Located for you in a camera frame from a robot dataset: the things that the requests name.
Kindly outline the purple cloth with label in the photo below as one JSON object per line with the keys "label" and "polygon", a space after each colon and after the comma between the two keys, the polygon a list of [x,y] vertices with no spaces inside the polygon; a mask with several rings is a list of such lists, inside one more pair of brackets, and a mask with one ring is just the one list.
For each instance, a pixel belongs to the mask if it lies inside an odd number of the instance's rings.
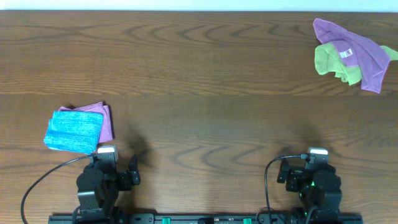
{"label": "purple cloth with label", "polygon": [[373,40],[323,19],[313,21],[316,38],[315,70],[319,75],[334,72],[342,82],[361,84],[361,89],[380,93],[390,61],[397,52]]}

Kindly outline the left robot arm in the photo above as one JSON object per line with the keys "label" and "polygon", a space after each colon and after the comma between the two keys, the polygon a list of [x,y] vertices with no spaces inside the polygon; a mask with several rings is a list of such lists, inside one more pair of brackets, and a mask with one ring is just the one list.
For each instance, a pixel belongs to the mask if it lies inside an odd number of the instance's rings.
{"label": "left robot arm", "polygon": [[90,163],[76,180],[80,206],[73,212],[72,222],[128,223],[127,215],[115,204],[120,191],[129,191],[140,183],[136,156],[131,157],[127,170],[118,171],[114,152],[92,154]]}

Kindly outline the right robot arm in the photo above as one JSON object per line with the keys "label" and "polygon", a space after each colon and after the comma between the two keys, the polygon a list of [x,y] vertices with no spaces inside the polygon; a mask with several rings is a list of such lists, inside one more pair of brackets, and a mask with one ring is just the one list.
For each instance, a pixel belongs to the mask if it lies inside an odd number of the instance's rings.
{"label": "right robot arm", "polygon": [[291,210],[287,223],[341,223],[341,179],[329,165],[328,154],[309,152],[296,155],[296,158],[303,159],[304,166],[290,165],[285,156],[277,177],[278,183],[285,184],[286,191],[299,194],[303,205]]}

